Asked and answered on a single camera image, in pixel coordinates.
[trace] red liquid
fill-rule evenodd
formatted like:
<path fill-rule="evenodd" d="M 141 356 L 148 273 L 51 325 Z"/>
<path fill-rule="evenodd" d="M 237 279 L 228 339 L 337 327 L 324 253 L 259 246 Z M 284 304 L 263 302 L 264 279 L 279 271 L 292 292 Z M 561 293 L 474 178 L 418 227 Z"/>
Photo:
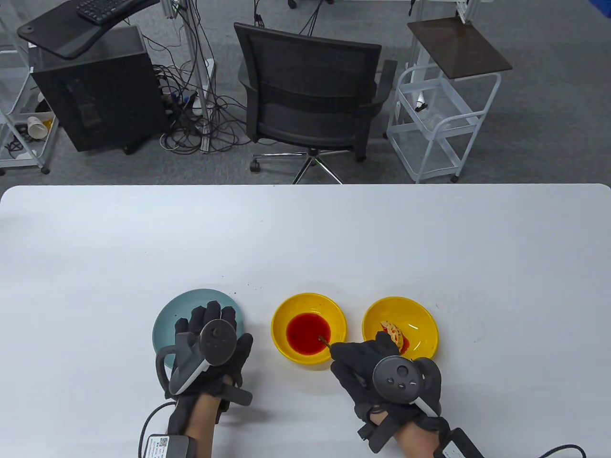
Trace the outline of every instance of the red liquid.
<path fill-rule="evenodd" d="M 315 355 L 326 346 L 318 336 L 323 336 L 327 342 L 331 340 L 331 328 L 323 317 L 316 313 L 302 313 L 293 318 L 287 326 L 288 344 L 302 355 Z"/>
<path fill-rule="evenodd" d="M 409 340 L 407 337 L 403 336 L 403 348 L 399 351 L 399 354 L 402 355 L 409 348 Z"/>

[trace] hand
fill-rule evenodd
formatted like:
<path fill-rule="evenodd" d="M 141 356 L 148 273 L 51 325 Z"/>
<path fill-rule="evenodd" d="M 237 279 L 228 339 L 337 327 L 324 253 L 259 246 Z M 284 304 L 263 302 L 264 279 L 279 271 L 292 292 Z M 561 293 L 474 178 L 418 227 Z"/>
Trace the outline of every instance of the hand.
<path fill-rule="evenodd" d="M 375 340 L 363 343 L 334 343 L 331 346 L 331 357 L 334 359 L 331 372 L 354 401 L 354 409 L 362 420 L 368 420 L 372 412 L 387 412 L 397 424 L 404 425 L 422 414 L 414 405 L 399 405 L 387 401 L 373 386 L 373 370 L 376 365 L 387 356 L 398 354 L 397 346 L 390 336 L 382 331 L 378 332 Z M 355 374 L 363 378 L 366 386 L 359 382 Z"/>
<path fill-rule="evenodd" d="M 199 333 L 207 323 L 219 318 L 229 322 L 234 329 L 236 328 L 235 310 L 233 307 L 225 307 L 221 311 L 219 303 L 212 301 L 208 303 L 207 308 L 194 308 L 191 312 L 190 320 L 186 318 L 179 319 L 176 322 L 175 331 L 176 334 L 188 332 L 194 334 L 194 336 L 199 336 Z M 168 434 L 184 434 L 200 395 L 207 394 L 212 397 L 220 396 L 223 391 L 223 386 L 227 381 L 226 377 L 229 377 L 234 385 L 238 387 L 242 386 L 242 367 L 251 353 L 251 347 L 252 335 L 245 333 L 238 339 L 235 352 L 227 363 L 221 366 L 211 366 L 208 368 L 207 371 L 201 373 L 193 381 L 187 390 L 178 396 L 176 409 L 170 416 Z M 175 370 L 176 360 L 174 360 L 172 373 L 174 373 Z M 216 407 L 216 404 L 210 402 L 200 402 L 199 406 L 201 405 L 213 405 L 213 407 Z M 221 400 L 216 411 L 217 423 L 220 414 L 226 412 L 228 408 L 229 402 Z"/>

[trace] label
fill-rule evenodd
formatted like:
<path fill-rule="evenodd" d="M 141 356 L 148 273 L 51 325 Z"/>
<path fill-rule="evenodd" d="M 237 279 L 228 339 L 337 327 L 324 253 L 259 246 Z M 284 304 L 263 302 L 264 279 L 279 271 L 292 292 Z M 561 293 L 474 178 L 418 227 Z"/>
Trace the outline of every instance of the label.
<path fill-rule="evenodd" d="M 464 458 L 463 452 L 460 451 L 453 441 L 450 441 L 450 443 L 445 446 L 442 453 L 445 458 Z"/>
<path fill-rule="evenodd" d="M 151 436 L 148 438 L 145 458 L 166 458 L 169 436 Z"/>

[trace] blue plate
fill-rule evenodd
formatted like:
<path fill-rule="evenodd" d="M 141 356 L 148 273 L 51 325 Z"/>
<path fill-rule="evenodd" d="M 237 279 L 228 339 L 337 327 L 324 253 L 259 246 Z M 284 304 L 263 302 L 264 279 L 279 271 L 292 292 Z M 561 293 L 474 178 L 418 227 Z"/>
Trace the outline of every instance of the blue plate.
<path fill-rule="evenodd" d="M 211 300 L 218 301 L 221 308 L 233 307 L 235 310 L 235 321 L 238 325 L 236 333 L 240 337 L 244 333 L 244 316 L 235 301 L 220 291 L 215 289 L 193 289 L 175 297 L 161 310 L 155 325 L 153 326 L 153 348 L 155 353 L 160 348 L 174 345 L 174 325 L 180 318 L 191 318 L 191 310 L 195 307 L 206 307 Z M 166 357 L 166 366 L 172 369 L 174 355 Z"/>

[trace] black glove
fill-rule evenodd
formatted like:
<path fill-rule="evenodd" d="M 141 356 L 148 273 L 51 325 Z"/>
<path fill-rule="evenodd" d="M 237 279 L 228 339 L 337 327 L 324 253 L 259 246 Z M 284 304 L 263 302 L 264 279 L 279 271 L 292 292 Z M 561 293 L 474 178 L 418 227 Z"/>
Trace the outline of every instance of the black glove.
<path fill-rule="evenodd" d="M 335 343 L 331 346 L 331 372 L 354 401 L 356 415 L 365 422 L 359 430 L 364 440 L 377 453 L 388 439 L 404 425 L 414 421 L 422 429 L 449 431 L 443 418 L 428 418 L 414 404 L 395 404 L 384 399 L 373 386 L 373 370 L 388 356 L 398 355 L 399 349 L 386 332 L 378 332 L 375 340 L 363 343 Z M 388 417 L 380 424 L 384 431 L 369 420 L 371 413 L 387 412 Z"/>
<path fill-rule="evenodd" d="M 398 354 L 399 348 L 383 331 L 376 334 L 375 340 L 335 343 L 331 346 L 331 357 L 334 359 L 331 372 L 354 401 L 354 409 L 360 419 L 367 421 L 372 410 L 386 411 L 399 425 L 404 425 L 422 413 L 415 405 L 386 401 L 373 386 L 373 370 L 376 365 L 387 356 Z"/>
<path fill-rule="evenodd" d="M 189 332 L 194 335 L 194 338 L 199 336 L 203 327 L 208 322 L 214 319 L 223 319 L 229 322 L 235 329 L 237 324 L 235 321 L 235 310 L 233 307 L 225 307 L 221 311 L 221 306 L 218 302 L 212 301 L 208 303 L 208 307 L 197 307 L 191 312 L 191 319 L 181 318 L 176 322 L 176 334 Z M 236 344 L 235 352 L 230 360 L 221 366 L 211 366 L 207 371 L 202 372 L 193 383 L 184 392 L 177 396 L 177 404 L 173 414 L 170 416 L 168 424 L 168 434 L 183 435 L 189 423 L 191 413 L 199 396 L 201 394 L 210 394 L 215 397 L 220 397 L 223 393 L 225 383 L 223 378 L 229 376 L 233 381 L 234 386 L 242 386 L 242 367 L 246 363 L 246 359 L 251 354 L 252 335 L 245 333 L 242 335 Z M 174 367 L 172 374 L 176 370 L 176 359 L 174 359 Z M 222 399 L 219 410 L 216 415 L 216 422 L 219 422 L 219 417 L 222 412 L 229 409 L 229 401 Z"/>

